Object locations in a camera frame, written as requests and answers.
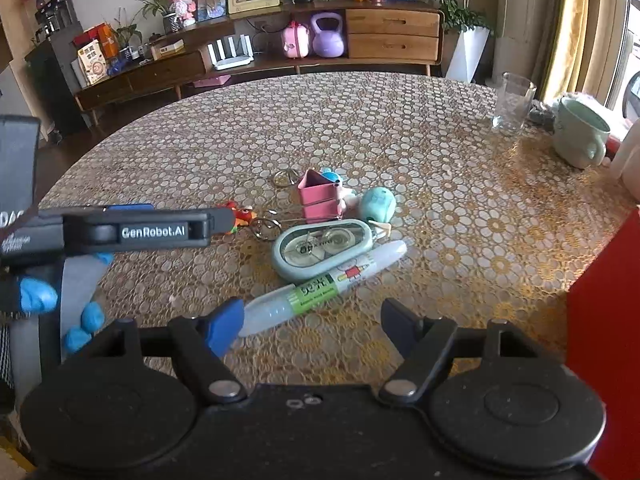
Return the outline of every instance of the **gloved hand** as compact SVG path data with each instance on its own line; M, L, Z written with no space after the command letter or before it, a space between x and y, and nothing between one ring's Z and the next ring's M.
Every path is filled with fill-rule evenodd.
M105 266L113 261L112 254L97 253L94 256ZM58 294L49 283L28 276L20 279L20 308L25 314L37 316L52 312L57 303ZM100 330L104 321L100 305L95 301L87 303L80 315L79 324L72 326L63 335L66 351L74 353L81 349L91 341L92 334Z

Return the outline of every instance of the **pink bag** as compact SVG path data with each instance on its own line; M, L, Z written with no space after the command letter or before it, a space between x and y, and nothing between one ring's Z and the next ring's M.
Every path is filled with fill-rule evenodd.
M282 31L282 49L286 57L306 57L309 55L309 31L301 23L292 20Z

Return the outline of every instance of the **ceramic mug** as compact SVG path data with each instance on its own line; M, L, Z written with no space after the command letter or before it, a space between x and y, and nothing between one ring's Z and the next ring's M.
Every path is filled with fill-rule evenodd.
M564 160L584 170L599 166L610 127L602 117L572 97L563 97L554 123L553 145Z

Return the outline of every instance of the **wooden sideboard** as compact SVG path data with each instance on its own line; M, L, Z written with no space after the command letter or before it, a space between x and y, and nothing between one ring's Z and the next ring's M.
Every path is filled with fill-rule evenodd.
M234 34L236 23L247 18L286 13L305 23L314 12L335 10L345 16L348 52L343 57L308 56L288 59L276 54L257 54L254 62L228 70L214 70L207 45ZM430 74L430 66L442 57L443 15L424 2L387 0L381 4L351 0L284 4L266 9L238 12L229 16L196 23L169 34L154 43L165 46L178 40L185 49L175 56L130 67L118 75L85 88L76 94L82 111L117 101L132 99L167 88L175 88L181 98L180 85L225 74L259 72L322 65L349 64L420 64Z

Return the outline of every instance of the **round table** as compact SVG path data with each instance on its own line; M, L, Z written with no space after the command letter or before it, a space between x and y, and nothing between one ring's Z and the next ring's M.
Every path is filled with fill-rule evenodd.
M391 73L319 73L216 89L134 121L87 153L43 206L236 200L300 216L281 168L331 167L358 191L391 189L404 259L306 316L238 340L246 384L379 384L401 358L380 328L393 297L462 326L512 320L562 352L565 295L634 207L606 170L574 170L535 127L491 129L492 89ZM100 287L110 318L157 326L282 286L248 230L204 250L118 254ZM152 365L169 371L165 360Z

